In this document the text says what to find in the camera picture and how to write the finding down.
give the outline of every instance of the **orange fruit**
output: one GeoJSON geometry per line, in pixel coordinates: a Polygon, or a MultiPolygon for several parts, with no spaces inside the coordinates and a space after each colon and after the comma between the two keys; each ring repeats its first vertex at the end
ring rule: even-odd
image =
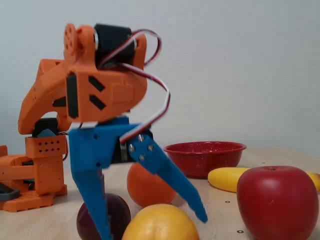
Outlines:
{"type": "Polygon", "coordinates": [[[145,208],[154,204],[170,204],[177,193],[158,175],[134,163],[126,178],[126,187],[132,200],[145,208]]]}
{"type": "Polygon", "coordinates": [[[142,209],[126,227],[122,240],[199,240],[190,217],[176,206],[156,204],[142,209]]]}

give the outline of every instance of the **screw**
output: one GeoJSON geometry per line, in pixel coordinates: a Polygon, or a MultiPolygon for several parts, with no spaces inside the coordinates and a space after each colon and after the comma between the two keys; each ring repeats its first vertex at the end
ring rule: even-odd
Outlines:
{"type": "Polygon", "coordinates": [[[144,136],[142,136],[141,134],[138,135],[138,141],[140,143],[142,143],[145,140],[144,136]]]}
{"type": "Polygon", "coordinates": [[[136,150],[135,146],[133,144],[129,145],[129,152],[133,153],[136,150]]]}
{"type": "Polygon", "coordinates": [[[150,145],[148,146],[148,151],[149,151],[149,152],[152,152],[153,149],[154,149],[154,146],[153,146],[152,144],[150,144],[150,145]]]}
{"type": "Polygon", "coordinates": [[[141,154],[141,155],[139,156],[139,160],[140,160],[140,161],[145,160],[145,155],[141,154]]]}

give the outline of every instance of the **white wall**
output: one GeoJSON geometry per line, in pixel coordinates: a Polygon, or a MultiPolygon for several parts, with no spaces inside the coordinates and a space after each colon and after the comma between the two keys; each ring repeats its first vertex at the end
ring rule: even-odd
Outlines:
{"type": "MultiPolygon", "coordinates": [[[[20,105],[39,60],[63,57],[65,24],[100,22],[149,28],[163,39],[147,68],[172,93],[168,114],[153,126],[161,146],[225,140],[320,157],[319,9],[318,0],[1,1],[0,144],[24,152],[20,105]]],[[[132,121],[161,107],[159,89],[150,84],[132,121]]]]}

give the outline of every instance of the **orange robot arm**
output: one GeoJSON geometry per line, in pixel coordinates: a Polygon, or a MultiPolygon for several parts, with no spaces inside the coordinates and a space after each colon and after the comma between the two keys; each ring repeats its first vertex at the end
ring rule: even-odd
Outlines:
{"type": "MultiPolygon", "coordinates": [[[[67,112],[72,122],[104,122],[136,106],[147,91],[147,79],[119,67],[97,69],[95,29],[82,25],[77,30],[68,24],[64,32],[64,60],[67,112]]],[[[136,39],[134,56],[129,63],[144,68],[147,39],[136,39]]]]}
{"type": "Polygon", "coordinates": [[[21,105],[18,120],[20,134],[31,134],[36,122],[49,112],[57,112],[60,131],[69,129],[71,122],[67,119],[66,77],[64,61],[54,59],[40,61],[36,80],[21,105]]]}

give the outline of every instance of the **red bowl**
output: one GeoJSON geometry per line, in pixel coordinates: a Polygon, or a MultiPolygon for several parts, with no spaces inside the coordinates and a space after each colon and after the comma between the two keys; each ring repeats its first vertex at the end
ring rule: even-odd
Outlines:
{"type": "Polygon", "coordinates": [[[198,141],[169,145],[163,150],[188,178],[206,179],[213,169],[236,167],[246,148],[237,142],[198,141]]]}

